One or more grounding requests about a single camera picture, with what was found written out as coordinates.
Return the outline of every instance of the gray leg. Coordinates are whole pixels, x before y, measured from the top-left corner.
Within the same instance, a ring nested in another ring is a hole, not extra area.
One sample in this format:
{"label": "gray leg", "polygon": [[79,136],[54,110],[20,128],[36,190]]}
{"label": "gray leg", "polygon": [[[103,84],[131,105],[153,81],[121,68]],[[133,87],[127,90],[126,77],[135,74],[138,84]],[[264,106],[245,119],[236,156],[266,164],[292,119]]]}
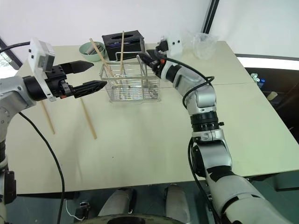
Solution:
{"label": "gray leg", "polygon": [[172,184],[167,188],[165,215],[185,224],[191,222],[185,193],[178,185]]}
{"label": "gray leg", "polygon": [[98,216],[124,214],[129,212],[132,189],[118,189],[106,201]]}

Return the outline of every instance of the white cable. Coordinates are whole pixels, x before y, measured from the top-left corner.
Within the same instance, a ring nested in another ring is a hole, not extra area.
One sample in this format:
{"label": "white cable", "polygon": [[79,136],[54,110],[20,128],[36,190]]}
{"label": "white cable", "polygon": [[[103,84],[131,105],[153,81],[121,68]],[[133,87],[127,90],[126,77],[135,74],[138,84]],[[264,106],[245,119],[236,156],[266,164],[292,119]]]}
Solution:
{"label": "white cable", "polygon": [[65,208],[66,208],[66,212],[67,212],[67,214],[69,214],[69,216],[72,216],[72,217],[74,217],[75,219],[77,219],[77,220],[79,220],[79,221],[83,221],[83,220],[85,219],[85,217],[83,217],[83,218],[78,218],[77,216],[75,216],[75,215],[71,215],[71,214],[70,214],[70,212],[69,212],[68,209],[67,209],[67,200],[65,200]]}

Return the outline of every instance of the black joint band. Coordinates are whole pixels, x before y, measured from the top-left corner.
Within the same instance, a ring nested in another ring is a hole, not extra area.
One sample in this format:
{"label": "black joint band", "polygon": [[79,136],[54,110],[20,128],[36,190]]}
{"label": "black joint band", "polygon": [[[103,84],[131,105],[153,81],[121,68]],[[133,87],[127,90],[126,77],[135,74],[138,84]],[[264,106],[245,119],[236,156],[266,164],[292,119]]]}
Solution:
{"label": "black joint band", "polygon": [[235,221],[231,222],[231,221],[229,220],[229,218],[227,217],[226,213],[224,213],[224,214],[222,215],[221,223],[222,223],[222,224],[243,224],[243,223],[240,222],[239,220],[235,220]]}
{"label": "black joint band", "polygon": [[237,196],[235,196],[235,197],[229,199],[229,200],[225,203],[225,205],[222,207],[221,214],[224,214],[224,213],[225,213],[225,210],[226,210],[232,203],[234,203],[234,202],[236,202],[236,201],[238,201],[238,200],[239,200],[239,198],[238,198]]}
{"label": "black joint band", "polygon": [[0,162],[5,159],[5,140],[0,142]]}
{"label": "black joint band", "polygon": [[207,169],[207,172],[210,175],[210,178],[217,182],[220,178],[225,177],[225,176],[233,176],[235,175],[230,166],[216,166],[216,167],[212,167]]}
{"label": "black joint band", "polygon": [[167,73],[166,73],[166,79],[173,83],[174,78],[180,68],[181,68],[181,66],[179,64],[177,64],[176,66],[173,66],[173,65],[170,66],[170,68],[167,70]]}
{"label": "black joint band", "polygon": [[28,94],[33,100],[40,101],[47,98],[34,76],[24,77],[23,81],[28,91]]}
{"label": "black joint band", "polygon": [[216,111],[194,114],[190,117],[194,132],[203,132],[219,129]]}
{"label": "black joint band", "polygon": [[194,172],[198,176],[206,177],[204,161],[197,145],[191,149],[191,159]]}

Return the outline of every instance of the green bowl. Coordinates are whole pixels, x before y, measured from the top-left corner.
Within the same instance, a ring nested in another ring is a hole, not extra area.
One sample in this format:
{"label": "green bowl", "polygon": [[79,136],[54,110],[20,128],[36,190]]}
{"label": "green bowl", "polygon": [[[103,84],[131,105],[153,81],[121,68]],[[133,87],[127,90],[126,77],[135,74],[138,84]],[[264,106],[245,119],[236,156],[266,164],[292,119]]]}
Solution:
{"label": "green bowl", "polygon": [[[105,45],[103,43],[101,43],[101,42],[95,42],[95,43],[100,43],[100,45],[103,47],[103,50],[101,51],[101,54],[103,55],[103,57],[105,57],[105,55],[106,55]],[[95,53],[93,55],[85,55],[84,54],[89,49],[89,47],[91,46],[91,44],[92,43],[87,42],[87,43],[81,45],[81,47],[79,48],[79,52],[89,62],[97,62],[97,61],[101,60],[100,56],[97,53]]]}

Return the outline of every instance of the black cable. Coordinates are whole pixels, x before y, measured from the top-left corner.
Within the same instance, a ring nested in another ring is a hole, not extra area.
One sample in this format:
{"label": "black cable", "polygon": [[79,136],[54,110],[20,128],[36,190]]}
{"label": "black cable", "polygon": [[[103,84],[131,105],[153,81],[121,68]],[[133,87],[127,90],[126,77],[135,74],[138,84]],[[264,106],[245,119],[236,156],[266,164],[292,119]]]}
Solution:
{"label": "black cable", "polygon": [[47,147],[49,148],[54,160],[55,160],[55,163],[56,163],[56,166],[57,166],[57,169],[59,171],[59,174],[60,174],[60,178],[61,178],[61,185],[62,185],[62,191],[61,191],[61,200],[60,200],[60,207],[59,207],[59,211],[58,211],[58,217],[57,217],[57,224],[60,224],[60,218],[61,218],[61,212],[62,212],[62,206],[64,204],[64,192],[65,192],[65,189],[64,189],[64,176],[62,174],[62,171],[61,171],[61,168],[60,168],[60,165],[59,165],[59,162],[57,160],[57,157],[55,156],[50,144],[48,143],[48,141],[46,140],[46,138],[43,136],[43,134],[38,130],[38,128],[36,127],[36,125],[28,118],[26,117],[22,112],[19,112],[19,114],[26,120],[28,121],[32,126],[33,128],[36,130],[36,132],[39,134],[39,136],[43,139],[43,141],[46,143]]}
{"label": "black cable", "polygon": [[184,107],[187,109],[187,105],[186,105],[186,102],[185,102],[187,96],[188,96],[191,92],[193,92],[194,90],[196,90],[196,89],[198,89],[198,88],[200,88],[200,87],[202,87],[202,86],[204,86],[204,85],[209,84],[209,85],[212,87],[211,82],[215,79],[215,77],[214,77],[214,76],[205,77],[203,74],[201,74],[199,71],[197,71],[196,69],[192,68],[191,66],[189,66],[189,65],[187,65],[187,64],[185,64],[185,63],[183,63],[183,62],[177,61],[177,60],[175,60],[175,59],[165,57],[165,55],[159,53],[158,50],[159,50],[159,47],[157,47],[157,48],[155,49],[155,55],[156,55],[157,57],[161,57],[161,58],[163,58],[163,59],[165,59],[165,60],[167,60],[167,61],[170,61],[170,62],[173,62],[173,63],[176,63],[176,64],[180,64],[180,65],[184,66],[185,68],[188,68],[188,69],[190,69],[191,71],[194,71],[196,74],[198,74],[199,76],[201,76],[201,77],[205,80],[204,83],[202,83],[202,84],[200,84],[200,85],[197,85],[197,86],[193,87],[192,89],[190,89],[190,90],[183,96],[183,100],[182,100],[182,102],[183,102]]}
{"label": "black cable", "polygon": [[195,171],[194,171],[194,168],[193,168],[193,165],[192,165],[192,161],[191,161],[191,148],[192,147],[193,147],[193,139],[190,138],[189,145],[188,145],[188,161],[189,161],[189,166],[190,166],[190,169],[191,169],[191,173],[193,175],[193,178],[195,180],[196,185],[199,188],[199,191],[201,192],[202,196],[204,197],[204,199],[205,199],[207,205],[209,206],[209,208],[212,210],[212,212],[214,214],[214,217],[216,218],[218,223],[221,223],[221,220],[220,220],[213,204],[211,203],[211,201],[207,197],[205,190],[203,189],[203,187],[201,186],[199,180],[196,177],[196,174],[195,174]]}
{"label": "black cable", "polygon": [[204,82],[204,83],[202,83],[202,84],[199,84],[199,85],[197,85],[197,86],[195,86],[195,87],[193,87],[192,89],[190,89],[184,96],[183,96],[183,99],[182,99],[182,101],[183,101],[183,105],[184,105],[184,107],[187,109],[187,105],[186,105],[186,98],[187,98],[187,96],[191,93],[191,92],[193,92],[194,90],[196,90],[196,89],[198,89],[198,88],[200,88],[200,87],[202,87],[202,86],[204,86],[204,85],[207,85],[207,84],[210,84],[211,83],[211,81],[213,81],[214,80],[214,76],[209,76],[209,77],[207,77],[207,81],[206,82]]}
{"label": "black cable", "polygon": [[16,47],[25,46],[25,45],[30,45],[30,42],[16,43],[16,44],[7,46],[6,48],[0,49],[0,53],[2,53],[4,51],[7,51],[7,50],[9,50],[11,48],[16,48]]}

